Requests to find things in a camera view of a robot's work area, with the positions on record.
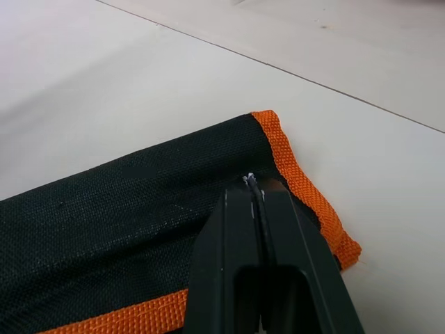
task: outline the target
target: white table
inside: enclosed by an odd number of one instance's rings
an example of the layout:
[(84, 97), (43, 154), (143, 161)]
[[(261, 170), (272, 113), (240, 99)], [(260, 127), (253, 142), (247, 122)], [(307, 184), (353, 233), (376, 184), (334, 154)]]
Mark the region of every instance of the white table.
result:
[(445, 135), (96, 1), (0, 16), (0, 199), (274, 109), (364, 249), (343, 278), (366, 332), (445, 328)]

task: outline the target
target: black woven fabric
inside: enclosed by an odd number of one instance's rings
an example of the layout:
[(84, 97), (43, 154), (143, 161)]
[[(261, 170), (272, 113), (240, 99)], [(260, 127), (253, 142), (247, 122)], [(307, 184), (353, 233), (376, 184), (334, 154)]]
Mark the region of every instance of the black woven fabric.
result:
[(0, 202), (0, 333), (186, 288), (195, 236), (225, 186), (249, 172), (285, 183), (246, 115)]

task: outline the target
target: orange edge trim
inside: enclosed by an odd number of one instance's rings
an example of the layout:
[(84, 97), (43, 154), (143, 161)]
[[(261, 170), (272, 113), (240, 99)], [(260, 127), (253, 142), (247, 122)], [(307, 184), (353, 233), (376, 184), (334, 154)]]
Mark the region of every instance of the orange edge trim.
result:
[(162, 334), (184, 325), (188, 290), (61, 326), (44, 334)]
[(286, 179), (289, 189), (317, 215), (321, 234), (338, 257), (341, 268), (346, 269), (356, 263), (362, 252), (360, 245), (344, 231), (335, 210), (299, 167), (277, 114), (266, 110), (254, 112), (252, 116), (261, 125), (272, 149), (275, 165)]
[[(292, 193), (314, 210), (331, 251), (346, 269), (358, 261), (362, 251), (343, 230), (339, 217), (329, 202), (306, 177), (293, 156), (289, 140), (271, 110), (252, 113), (261, 125), (272, 148), (273, 159)], [(188, 290), (181, 290), (151, 301), (121, 308), (105, 315), (52, 329), (44, 334), (107, 333), (162, 334), (184, 325)]]

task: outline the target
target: clip jaw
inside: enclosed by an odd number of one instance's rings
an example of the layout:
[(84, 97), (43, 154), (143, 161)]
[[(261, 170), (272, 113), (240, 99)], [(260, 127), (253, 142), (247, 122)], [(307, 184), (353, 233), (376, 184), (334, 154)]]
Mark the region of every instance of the clip jaw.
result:
[(277, 180), (226, 189), (197, 237), (184, 334), (364, 333), (330, 249)]

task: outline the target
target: white surface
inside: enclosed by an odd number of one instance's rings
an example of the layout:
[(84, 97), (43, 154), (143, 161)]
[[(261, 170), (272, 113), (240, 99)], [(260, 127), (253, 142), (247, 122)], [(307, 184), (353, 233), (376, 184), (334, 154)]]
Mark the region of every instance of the white surface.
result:
[(441, 0), (100, 0), (445, 132)]
[(443, 331), (445, 135), (95, 1), (32, 3), (0, 5), (0, 199), (274, 109), (364, 249), (343, 278), (366, 332)]

